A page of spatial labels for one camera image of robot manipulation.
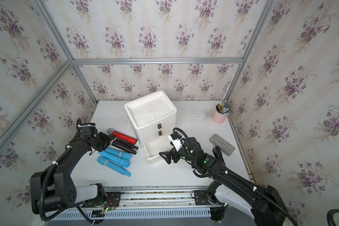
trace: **black cable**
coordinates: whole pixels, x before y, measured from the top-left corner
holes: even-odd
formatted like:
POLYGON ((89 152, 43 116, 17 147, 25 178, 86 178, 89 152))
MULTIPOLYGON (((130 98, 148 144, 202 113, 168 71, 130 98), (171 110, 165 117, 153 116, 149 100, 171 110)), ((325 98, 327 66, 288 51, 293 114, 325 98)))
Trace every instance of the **black cable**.
POLYGON ((83 217, 91 224, 99 224, 99 223, 95 223, 95 220, 91 220, 89 219, 89 217, 87 217, 87 215, 85 215, 85 213, 82 211, 82 209, 80 208, 80 206, 77 206, 77 209, 79 210, 79 212, 83 215, 83 217))
POLYGON ((326 214, 326 220, 328 221, 329 226, 337 226, 334 221, 334 214, 339 213, 339 209, 331 209, 326 214))
MULTIPOLYGON (((62 161, 70 152, 72 148, 67 148, 64 153, 57 159, 56 162, 60 162, 62 161)), ((54 217, 56 217, 58 214, 60 214, 61 212, 63 212, 66 209, 62 209, 62 210, 58 210, 56 211, 53 215, 47 217, 44 211, 44 201, 45 201, 45 194, 47 192, 47 187, 48 187, 48 183, 49 183, 49 177, 52 174, 52 172, 56 169, 57 165, 56 164, 52 164, 51 166, 48 167, 47 169, 47 174, 44 177, 43 180, 43 184, 41 185, 41 191, 40 191, 40 199, 39 199, 39 214, 40 214, 40 218, 42 221, 49 221, 51 219, 53 219, 54 217)))
MULTIPOLYGON (((192 150, 192 146, 191 143, 188 139, 188 136, 186 135, 186 133, 184 131, 182 131, 182 129, 179 128, 173 128, 173 133, 176 134, 176 131, 181 132, 184 137, 187 139, 188 141, 188 145, 190 146, 190 150, 192 150)), ((212 173, 208 173, 208 174, 198 174, 195 171, 195 166, 194 166, 194 156, 193 156, 193 152, 191 152, 191 167, 192 167, 192 171, 194 173, 195 176, 199 177, 199 178, 205 178, 208 176, 212 176, 214 174, 222 174, 225 173, 225 171, 216 171, 216 172, 212 172, 212 173)), ((250 188, 253 188, 253 186, 244 178, 238 176, 235 173, 231 173, 231 172, 227 172, 225 174, 230 174, 232 176, 234 176, 235 178, 239 179, 240 181, 242 181, 243 183, 245 183, 247 186, 249 186, 250 188)), ((266 199, 268 202, 272 203, 274 206, 276 206, 287 218, 289 218, 289 220, 293 223, 294 226, 299 226, 298 223, 293 219, 293 217, 288 213, 288 211, 284 208, 282 208, 281 206, 279 206, 276 202, 274 202, 272 199, 270 199, 269 197, 265 196, 264 194, 262 194, 261 192, 259 192, 258 190, 255 190, 254 192, 256 192, 257 194, 259 194, 260 196, 262 196, 264 199, 266 199)))

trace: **gray eraser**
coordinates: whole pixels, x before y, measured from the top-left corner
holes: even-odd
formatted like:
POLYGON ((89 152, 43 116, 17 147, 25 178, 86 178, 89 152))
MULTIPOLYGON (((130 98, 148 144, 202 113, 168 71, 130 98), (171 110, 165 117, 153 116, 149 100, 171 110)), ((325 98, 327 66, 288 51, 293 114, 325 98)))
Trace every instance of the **gray eraser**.
POLYGON ((233 151, 235 151, 234 146, 229 144, 226 140, 224 140, 216 133, 210 138, 210 142, 213 145, 220 147, 221 151, 225 153, 227 156, 230 156, 233 153, 233 151))

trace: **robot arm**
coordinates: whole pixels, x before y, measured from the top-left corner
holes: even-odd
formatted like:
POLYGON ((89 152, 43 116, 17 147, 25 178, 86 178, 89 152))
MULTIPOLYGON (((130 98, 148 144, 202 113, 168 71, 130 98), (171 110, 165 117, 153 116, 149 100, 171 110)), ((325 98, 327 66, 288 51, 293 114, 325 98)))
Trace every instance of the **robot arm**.
POLYGON ((53 161, 47 169, 35 173, 30 178, 31 208, 34 214, 40 214, 43 221, 53 219, 60 212, 90 200, 91 203, 106 201, 104 188, 101 184, 75 187, 70 174, 80 158, 92 150, 103 151, 111 139, 104 133, 99 133, 94 123, 81 124, 77 120, 78 131, 65 147, 64 153, 57 161, 53 161), (58 210, 47 217, 46 212, 58 210))
MULTIPOLYGON (((171 159, 175 163, 183 159, 191 164, 195 176, 214 179, 206 190, 210 203, 223 203, 224 206, 231 204, 252 217, 258 226, 280 226, 284 223, 285 217, 288 217, 294 225, 298 225, 288 214, 284 202, 275 188, 256 185, 226 168, 218 149, 214 150, 216 158, 204 153, 194 137, 188 138, 178 128, 173 129, 169 139, 171 144, 176 143, 176 146, 171 151, 160 153, 168 164, 171 163, 171 159), (176 138, 184 139, 180 148, 177 147, 176 138)), ((225 210, 225 208, 219 210, 222 212, 220 216, 223 217, 225 210)))

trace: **floral wallpaper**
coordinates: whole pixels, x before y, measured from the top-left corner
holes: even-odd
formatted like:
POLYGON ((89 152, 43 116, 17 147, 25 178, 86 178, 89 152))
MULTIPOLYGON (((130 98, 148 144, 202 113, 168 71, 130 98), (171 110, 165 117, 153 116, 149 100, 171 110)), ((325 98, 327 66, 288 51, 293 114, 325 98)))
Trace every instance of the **floral wallpaper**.
POLYGON ((339 209, 339 1, 276 2, 230 114, 257 182, 299 225, 327 225, 339 209))
MULTIPOLYGON (((134 100, 163 90, 171 100, 224 98, 238 64, 83 65, 99 100, 134 100)), ((55 93, 66 92, 61 84, 55 93)))
MULTIPOLYGON (((241 57, 265 3, 45 1, 75 58, 241 57)), ((288 8, 289 1, 278 6, 274 27, 288 8)))
POLYGON ((13 216, 0 219, 0 225, 18 224, 18 219, 22 225, 31 224, 35 215, 30 177, 62 154, 76 133, 77 118, 87 121, 92 109, 89 97, 68 71, 0 155, 0 215, 6 209, 13 216))
POLYGON ((30 0, 0 0, 0 135, 64 61, 30 0))

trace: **tabletop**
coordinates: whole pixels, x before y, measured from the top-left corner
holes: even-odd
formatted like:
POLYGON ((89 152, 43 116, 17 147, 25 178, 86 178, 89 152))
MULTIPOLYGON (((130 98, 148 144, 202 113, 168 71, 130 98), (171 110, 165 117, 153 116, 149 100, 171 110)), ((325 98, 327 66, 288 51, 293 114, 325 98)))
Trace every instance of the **tabletop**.
MULTIPOLYGON (((107 134, 109 128, 135 137, 129 117, 124 109, 124 104, 128 101, 100 101, 91 119, 96 124, 98 132, 107 134)), ((235 147, 235 151, 226 156, 223 154, 226 167, 249 179, 239 148, 235 141, 234 134, 228 120, 222 124, 212 121, 212 113, 215 105, 219 101, 173 101, 177 108, 176 127, 182 129, 188 137, 195 137, 200 143, 202 150, 213 155, 214 145, 210 143, 210 137, 217 133, 220 137, 235 147)), ((147 187, 147 186, 207 186, 213 180, 210 178, 196 177, 191 166, 185 161, 167 164, 161 160, 149 165, 144 149, 138 146, 137 154, 132 156, 131 165, 127 171, 130 177, 119 174, 114 170, 100 165, 97 152, 89 156, 82 156, 72 171, 71 178, 75 186, 85 186, 89 184, 102 183, 105 187, 147 187)))

